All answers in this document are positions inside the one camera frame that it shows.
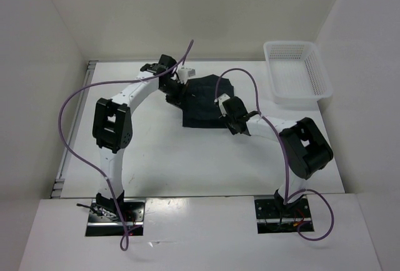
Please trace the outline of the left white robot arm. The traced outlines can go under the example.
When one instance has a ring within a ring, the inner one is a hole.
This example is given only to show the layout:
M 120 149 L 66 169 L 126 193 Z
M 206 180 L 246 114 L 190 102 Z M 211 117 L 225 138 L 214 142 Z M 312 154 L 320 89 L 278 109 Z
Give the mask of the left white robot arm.
M 135 83 L 96 103 L 92 136 L 99 147 L 100 169 L 106 175 L 106 183 L 96 194 L 96 210 L 109 220 L 120 220 L 125 212 L 123 155 L 133 139 L 132 114 L 157 90 L 172 101 L 179 99 L 185 85 L 179 76 L 172 75 L 177 65 L 174 58 L 163 54 L 157 63 L 143 65 Z

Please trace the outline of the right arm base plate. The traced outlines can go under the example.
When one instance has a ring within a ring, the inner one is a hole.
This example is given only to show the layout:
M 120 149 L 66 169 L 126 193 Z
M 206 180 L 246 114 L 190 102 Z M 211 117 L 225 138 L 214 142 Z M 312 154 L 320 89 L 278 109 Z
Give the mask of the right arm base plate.
M 258 234 L 281 234 L 314 232 L 309 202 L 301 197 L 290 204 L 288 209 L 280 209 L 272 195 L 254 198 Z

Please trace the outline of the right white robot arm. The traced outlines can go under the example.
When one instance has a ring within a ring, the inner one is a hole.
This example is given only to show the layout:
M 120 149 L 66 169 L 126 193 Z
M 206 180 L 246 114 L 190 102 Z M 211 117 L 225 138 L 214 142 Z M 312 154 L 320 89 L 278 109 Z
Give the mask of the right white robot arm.
M 281 217 L 291 215 L 306 191 L 307 181 L 334 157 L 316 123 L 309 117 L 299 121 L 264 117 L 259 112 L 249 112 L 239 97 L 227 94 L 219 96 L 215 103 L 231 134 L 278 142 L 284 157 L 285 179 L 274 193 L 274 210 Z

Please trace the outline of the dark navy shorts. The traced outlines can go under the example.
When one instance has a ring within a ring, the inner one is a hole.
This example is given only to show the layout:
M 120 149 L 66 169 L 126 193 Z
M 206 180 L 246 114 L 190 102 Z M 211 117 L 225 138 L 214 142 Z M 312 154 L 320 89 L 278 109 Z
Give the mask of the dark navy shorts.
M 215 90 L 219 77 L 211 74 L 189 79 L 180 105 L 182 126 L 198 129 L 224 129 L 221 111 L 215 105 Z

